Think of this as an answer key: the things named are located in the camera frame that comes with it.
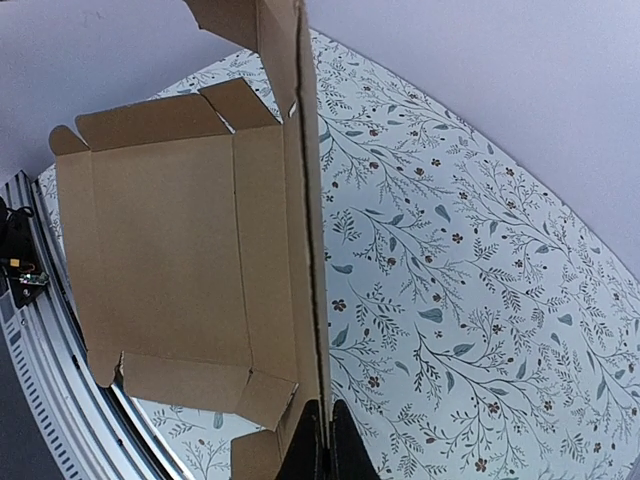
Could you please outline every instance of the tabletop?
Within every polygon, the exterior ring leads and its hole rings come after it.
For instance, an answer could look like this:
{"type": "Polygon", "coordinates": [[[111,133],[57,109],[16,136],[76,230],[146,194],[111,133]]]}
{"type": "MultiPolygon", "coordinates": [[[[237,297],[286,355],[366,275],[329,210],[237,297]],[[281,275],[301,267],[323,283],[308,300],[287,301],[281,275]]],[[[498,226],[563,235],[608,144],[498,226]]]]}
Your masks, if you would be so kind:
{"type": "MultiPolygon", "coordinates": [[[[638,282],[464,119],[321,34],[313,48],[331,383],[381,479],[626,478],[638,282]]],[[[248,51],[158,97],[239,76],[277,115],[248,51]]],[[[40,182],[62,242],[55,169],[40,182]]],[[[258,429],[139,403],[198,480],[228,479],[229,441],[258,429]]]]}

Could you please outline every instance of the cardboard box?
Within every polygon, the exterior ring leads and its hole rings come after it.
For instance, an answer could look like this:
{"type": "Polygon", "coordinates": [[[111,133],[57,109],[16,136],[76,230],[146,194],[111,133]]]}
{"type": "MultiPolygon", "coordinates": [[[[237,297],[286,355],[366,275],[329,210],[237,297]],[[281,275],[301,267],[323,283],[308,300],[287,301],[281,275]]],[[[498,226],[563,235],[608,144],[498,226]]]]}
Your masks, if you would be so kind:
{"type": "Polygon", "coordinates": [[[327,435],[331,397],[306,13],[186,2],[260,54],[283,122],[237,79],[54,129],[69,274],[96,381],[120,367],[132,396],[266,427],[234,442],[232,470],[271,480],[308,400],[327,435]]]}

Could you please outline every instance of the table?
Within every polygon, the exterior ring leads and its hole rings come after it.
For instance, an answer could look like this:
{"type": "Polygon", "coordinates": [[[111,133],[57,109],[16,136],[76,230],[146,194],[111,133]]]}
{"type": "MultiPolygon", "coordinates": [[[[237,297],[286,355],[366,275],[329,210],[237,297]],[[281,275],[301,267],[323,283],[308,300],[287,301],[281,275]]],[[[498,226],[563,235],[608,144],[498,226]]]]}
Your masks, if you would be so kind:
{"type": "MultiPolygon", "coordinates": [[[[464,119],[321,34],[313,47],[332,388],[381,478],[625,478],[638,282],[464,119]]],[[[248,51],[158,97],[238,76],[277,115],[248,51]]],[[[53,167],[40,182],[61,241],[53,167]]],[[[198,479],[227,479],[230,439],[258,428],[140,404],[198,479]]]]}

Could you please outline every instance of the printed flower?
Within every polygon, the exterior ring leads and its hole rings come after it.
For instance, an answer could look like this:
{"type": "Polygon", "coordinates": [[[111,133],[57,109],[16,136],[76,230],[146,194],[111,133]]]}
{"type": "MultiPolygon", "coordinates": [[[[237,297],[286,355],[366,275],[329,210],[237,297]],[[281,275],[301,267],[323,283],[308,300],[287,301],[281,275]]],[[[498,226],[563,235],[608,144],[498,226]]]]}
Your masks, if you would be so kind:
{"type": "Polygon", "coordinates": [[[487,471],[487,461],[484,458],[479,458],[476,462],[476,472],[486,472],[487,471]]]}
{"type": "Polygon", "coordinates": [[[331,305],[333,305],[333,309],[336,312],[344,312],[347,309],[347,304],[343,299],[334,300],[333,302],[331,302],[331,305]]]}

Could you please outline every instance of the leafy vine print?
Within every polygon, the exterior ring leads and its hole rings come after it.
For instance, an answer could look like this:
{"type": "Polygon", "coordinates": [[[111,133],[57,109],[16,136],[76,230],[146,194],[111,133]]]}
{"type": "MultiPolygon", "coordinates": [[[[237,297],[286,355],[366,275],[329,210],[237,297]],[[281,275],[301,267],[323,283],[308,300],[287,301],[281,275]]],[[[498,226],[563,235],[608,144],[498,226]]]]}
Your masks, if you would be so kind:
{"type": "MultiPolygon", "coordinates": [[[[639,451],[640,284],[462,118],[313,35],[333,394],[383,480],[623,480],[639,451]]],[[[242,51],[159,96],[243,76],[242,51]]],[[[41,179],[52,225],[55,172],[41,179]]],[[[198,478],[233,415],[140,401],[198,478]]]]}

